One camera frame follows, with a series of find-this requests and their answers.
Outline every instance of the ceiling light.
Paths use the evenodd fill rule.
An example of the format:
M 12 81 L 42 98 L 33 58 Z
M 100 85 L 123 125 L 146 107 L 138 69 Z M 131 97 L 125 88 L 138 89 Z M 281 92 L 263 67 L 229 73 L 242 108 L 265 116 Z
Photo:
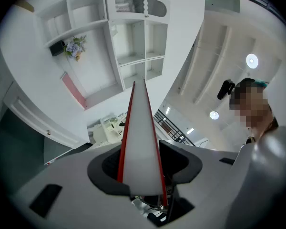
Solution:
M 246 57 L 246 63 L 251 69 L 255 69 L 258 66 L 258 58 L 251 53 Z
M 191 128 L 191 129 L 187 132 L 187 134 L 190 134 L 192 131 L 194 131 L 193 128 Z
M 211 119 L 213 119 L 213 120 L 217 120 L 217 119 L 219 118 L 219 114 L 218 114 L 218 112 L 216 112 L 216 111 L 211 111 L 211 112 L 210 112 L 210 117 L 211 117 Z

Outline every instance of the black speaker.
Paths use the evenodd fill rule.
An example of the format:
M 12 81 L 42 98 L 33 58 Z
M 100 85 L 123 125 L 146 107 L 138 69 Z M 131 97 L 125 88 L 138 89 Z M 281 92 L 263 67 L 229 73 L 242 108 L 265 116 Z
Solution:
M 50 51 L 52 56 L 57 56 L 63 52 L 63 47 L 65 43 L 63 41 L 59 41 L 50 47 Z

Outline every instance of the red edge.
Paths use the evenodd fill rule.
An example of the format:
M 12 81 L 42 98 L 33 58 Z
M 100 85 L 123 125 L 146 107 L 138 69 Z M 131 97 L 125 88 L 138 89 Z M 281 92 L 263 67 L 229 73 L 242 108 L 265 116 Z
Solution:
M 119 171 L 118 171 L 118 182 L 121 182 L 121 183 L 123 182 L 125 149 L 126 149 L 126 141 L 127 141 L 127 133 L 128 133 L 128 124 L 129 124 L 129 119 L 130 119 L 130 111 L 132 109 L 132 104 L 133 104 L 134 86 L 135 86 L 135 82 L 133 82 L 133 90 L 132 90 L 132 94 L 130 95 L 128 110 L 127 110 L 127 117 L 126 117 L 124 133 L 123 133 L 123 139 L 122 139 L 122 146 L 121 146 Z
M 157 136 L 156 136 L 156 130 L 154 128 L 154 123 L 153 123 L 153 114 L 152 114 L 151 104 L 149 102 L 149 97 L 148 97 L 148 92 L 147 92 L 147 87 L 146 87 L 145 81 L 144 81 L 144 85 L 145 85 L 145 90 L 146 90 L 146 95 L 147 95 L 149 113 L 151 114 L 151 121 L 152 121 L 152 126 L 153 126 L 153 136 L 154 136 L 154 141 L 156 143 L 157 156 L 158 156 L 158 161 L 159 161 L 159 169 L 160 169 L 162 191 L 163 191 L 163 205 L 167 206 L 166 188 L 165 188 L 164 175 L 163 175 L 163 170 L 162 170 L 161 157 L 160 157 L 159 146 L 158 146 L 158 141 L 157 141 Z

